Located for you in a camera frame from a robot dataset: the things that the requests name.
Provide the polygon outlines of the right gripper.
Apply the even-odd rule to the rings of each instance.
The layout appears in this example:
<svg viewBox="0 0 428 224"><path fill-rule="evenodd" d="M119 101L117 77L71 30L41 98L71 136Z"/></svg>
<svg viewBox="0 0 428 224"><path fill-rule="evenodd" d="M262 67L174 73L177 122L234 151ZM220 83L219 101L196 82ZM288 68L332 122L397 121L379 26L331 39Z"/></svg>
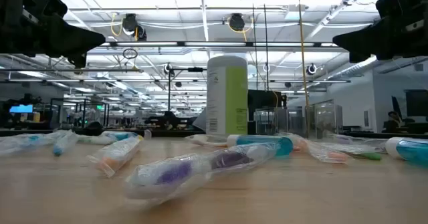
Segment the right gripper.
<svg viewBox="0 0 428 224"><path fill-rule="evenodd" d="M399 0L399 7L399 21L385 17L358 31L336 35L332 42L349 52L350 63L362 62L372 55L378 60L395 55L428 56L428 0Z"/></svg>

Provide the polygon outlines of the long ceiling light bar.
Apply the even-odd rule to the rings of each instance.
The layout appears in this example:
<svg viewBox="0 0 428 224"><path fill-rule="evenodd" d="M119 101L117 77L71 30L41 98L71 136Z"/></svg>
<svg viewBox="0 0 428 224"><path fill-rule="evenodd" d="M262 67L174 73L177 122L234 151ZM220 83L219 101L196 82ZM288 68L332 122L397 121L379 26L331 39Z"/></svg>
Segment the long ceiling light bar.
<svg viewBox="0 0 428 224"><path fill-rule="evenodd" d="M183 83L207 83L208 80L204 79L183 79L183 80L137 80L137 79L125 79L125 80L113 80L113 79L83 79L83 80L72 80L72 79L10 79L0 80L0 83L22 83L22 82L57 82L57 83L101 83L101 82L129 82L129 83L167 83L167 82L183 82ZM252 83L304 83L303 80L248 80ZM306 80L306 83L310 84L345 84L351 83L350 80Z"/></svg>
<svg viewBox="0 0 428 224"><path fill-rule="evenodd" d="M298 47L300 42L238 41L115 41L100 47Z"/></svg>

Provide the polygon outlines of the teal mouthwash bottle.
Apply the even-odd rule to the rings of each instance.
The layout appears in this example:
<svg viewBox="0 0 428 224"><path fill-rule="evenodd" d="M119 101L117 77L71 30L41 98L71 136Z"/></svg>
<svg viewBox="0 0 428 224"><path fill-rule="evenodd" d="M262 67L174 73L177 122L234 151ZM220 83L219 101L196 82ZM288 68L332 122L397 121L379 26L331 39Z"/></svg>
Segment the teal mouthwash bottle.
<svg viewBox="0 0 428 224"><path fill-rule="evenodd" d="M285 136L268 135L229 135L227 146L269 146L276 151L276 156L288 156L294 149L292 141Z"/></svg>
<svg viewBox="0 0 428 224"><path fill-rule="evenodd" d="M428 167L428 139L393 137L385 142L385 149L395 159Z"/></svg>
<svg viewBox="0 0 428 224"><path fill-rule="evenodd" d="M137 133L135 132L121 132L121 131L103 131L101 133L102 136L107 136L109 138L113 138L116 141L124 140L127 138L137 137Z"/></svg>

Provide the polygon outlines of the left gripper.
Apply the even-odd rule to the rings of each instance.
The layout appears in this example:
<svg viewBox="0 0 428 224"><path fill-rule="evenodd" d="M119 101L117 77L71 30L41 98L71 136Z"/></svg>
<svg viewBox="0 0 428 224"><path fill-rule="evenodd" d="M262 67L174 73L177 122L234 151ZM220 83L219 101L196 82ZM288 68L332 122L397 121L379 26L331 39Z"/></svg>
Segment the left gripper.
<svg viewBox="0 0 428 224"><path fill-rule="evenodd" d="M81 69L85 53L106 41L101 33L69 25L57 14L34 15L32 5L33 0L0 0L0 53L64 56Z"/></svg>

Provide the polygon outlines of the clear acrylic organizer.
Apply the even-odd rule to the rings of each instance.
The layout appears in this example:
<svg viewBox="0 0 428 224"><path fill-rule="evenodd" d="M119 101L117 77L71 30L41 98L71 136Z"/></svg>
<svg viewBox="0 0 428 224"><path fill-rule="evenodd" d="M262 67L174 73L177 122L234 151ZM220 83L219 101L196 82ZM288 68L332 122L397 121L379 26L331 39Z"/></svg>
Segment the clear acrylic organizer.
<svg viewBox="0 0 428 224"><path fill-rule="evenodd" d="M254 120L255 133L260 135L292 133L309 139L323 139L343 133L342 107L332 101L257 109Z"/></svg>

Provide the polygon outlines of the blue-lit computer monitor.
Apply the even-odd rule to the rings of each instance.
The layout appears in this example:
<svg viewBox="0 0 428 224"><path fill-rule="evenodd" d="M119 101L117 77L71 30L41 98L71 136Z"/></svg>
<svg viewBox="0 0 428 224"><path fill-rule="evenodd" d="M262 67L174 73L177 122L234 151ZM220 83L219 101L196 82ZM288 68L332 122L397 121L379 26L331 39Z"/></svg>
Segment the blue-lit computer monitor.
<svg viewBox="0 0 428 224"><path fill-rule="evenodd" d="M25 113L25 114L32 113L33 112L33 105L32 104L29 104L29 105L20 104L18 106L12 106L12 107L10 107L9 112L10 113Z"/></svg>

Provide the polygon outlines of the black ceiling rail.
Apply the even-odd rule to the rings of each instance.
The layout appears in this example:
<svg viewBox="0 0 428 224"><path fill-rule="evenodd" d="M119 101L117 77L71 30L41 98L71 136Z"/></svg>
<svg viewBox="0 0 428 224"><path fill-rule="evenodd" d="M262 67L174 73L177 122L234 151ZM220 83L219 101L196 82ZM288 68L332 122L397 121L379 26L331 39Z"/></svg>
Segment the black ceiling rail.
<svg viewBox="0 0 428 224"><path fill-rule="evenodd" d="M143 73L142 69L19 69L19 68L0 68L0 72L138 72Z"/></svg>

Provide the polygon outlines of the person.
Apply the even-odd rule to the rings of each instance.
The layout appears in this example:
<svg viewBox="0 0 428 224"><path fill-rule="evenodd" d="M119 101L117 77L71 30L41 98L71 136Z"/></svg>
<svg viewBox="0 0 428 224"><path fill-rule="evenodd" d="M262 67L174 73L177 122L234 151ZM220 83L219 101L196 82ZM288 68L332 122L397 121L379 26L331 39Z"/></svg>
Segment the person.
<svg viewBox="0 0 428 224"><path fill-rule="evenodd" d="M382 133L406 133L407 129L397 112L390 111L388 117L389 119L383 123Z"/></svg>

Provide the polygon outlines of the white green wipes canister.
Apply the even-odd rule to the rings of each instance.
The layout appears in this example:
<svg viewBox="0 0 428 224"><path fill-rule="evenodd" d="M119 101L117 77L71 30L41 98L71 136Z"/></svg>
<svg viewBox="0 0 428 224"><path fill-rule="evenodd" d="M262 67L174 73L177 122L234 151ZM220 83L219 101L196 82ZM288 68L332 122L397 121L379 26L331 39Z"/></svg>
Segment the white green wipes canister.
<svg viewBox="0 0 428 224"><path fill-rule="evenodd" d="M247 133L247 60L235 55L207 63L206 133Z"/></svg>

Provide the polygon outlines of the blue toothbrush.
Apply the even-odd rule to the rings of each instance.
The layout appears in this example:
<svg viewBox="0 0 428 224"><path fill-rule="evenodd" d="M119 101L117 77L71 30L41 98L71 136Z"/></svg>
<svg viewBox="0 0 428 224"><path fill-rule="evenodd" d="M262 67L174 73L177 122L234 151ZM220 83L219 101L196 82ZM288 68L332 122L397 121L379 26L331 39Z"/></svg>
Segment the blue toothbrush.
<svg viewBox="0 0 428 224"><path fill-rule="evenodd" d="M58 130L49 134L19 134L0 137L0 156L54 144L57 139L64 137L67 133L65 130Z"/></svg>
<svg viewBox="0 0 428 224"><path fill-rule="evenodd" d="M64 132L53 146L53 155L61 156L78 142L79 136L72 130Z"/></svg>

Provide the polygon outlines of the black computer monitor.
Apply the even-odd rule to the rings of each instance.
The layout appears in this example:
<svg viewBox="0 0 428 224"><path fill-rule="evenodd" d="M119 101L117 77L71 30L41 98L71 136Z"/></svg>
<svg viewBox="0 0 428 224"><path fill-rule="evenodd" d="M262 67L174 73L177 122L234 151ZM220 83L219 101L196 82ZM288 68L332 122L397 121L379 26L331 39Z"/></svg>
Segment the black computer monitor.
<svg viewBox="0 0 428 224"><path fill-rule="evenodd" d="M407 90L405 97L407 116L428 116L427 90Z"/></svg>

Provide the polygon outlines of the black frame enclosure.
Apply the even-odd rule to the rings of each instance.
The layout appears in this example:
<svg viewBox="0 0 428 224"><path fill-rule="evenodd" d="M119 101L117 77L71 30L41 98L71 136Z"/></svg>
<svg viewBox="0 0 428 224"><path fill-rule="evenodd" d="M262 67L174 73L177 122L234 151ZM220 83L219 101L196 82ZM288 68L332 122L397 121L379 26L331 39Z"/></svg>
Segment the black frame enclosure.
<svg viewBox="0 0 428 224"><path fill-rule="evenodd" d="M108 125L110 105L89 98L52 98L49 113L52 128L83 129L93 122L104 128Z"/></svg>

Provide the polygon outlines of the white toothbrush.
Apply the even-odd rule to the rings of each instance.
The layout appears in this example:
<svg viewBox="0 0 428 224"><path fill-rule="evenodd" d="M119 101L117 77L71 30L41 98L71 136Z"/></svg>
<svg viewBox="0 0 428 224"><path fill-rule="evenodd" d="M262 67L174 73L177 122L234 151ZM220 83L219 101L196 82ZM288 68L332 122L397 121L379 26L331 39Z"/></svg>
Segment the white toothbrush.
<svg viewBox="0 0 428 224"><path fill-rule="evenodd" d="M79 135L78 142L83 144L95 144L95 145L109 145L112 139L107 136L86 136Z"/></svg>

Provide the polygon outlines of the black dome object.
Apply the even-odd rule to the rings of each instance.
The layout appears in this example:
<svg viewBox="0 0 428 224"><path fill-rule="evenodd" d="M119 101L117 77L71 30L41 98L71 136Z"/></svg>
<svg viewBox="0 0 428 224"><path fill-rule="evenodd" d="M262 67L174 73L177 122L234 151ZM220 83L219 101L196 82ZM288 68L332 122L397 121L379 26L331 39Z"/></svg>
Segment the black dome object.
<svg viewBox="0 0 428 224"><path fill-rule="evenodd" d="M85 127L84 129L84 132L88 136L98 136L103 133L103 131L103 125L101 125L101 123L99 123L98 121L89 123L89 125L87 125L87 127Z"/></svg>

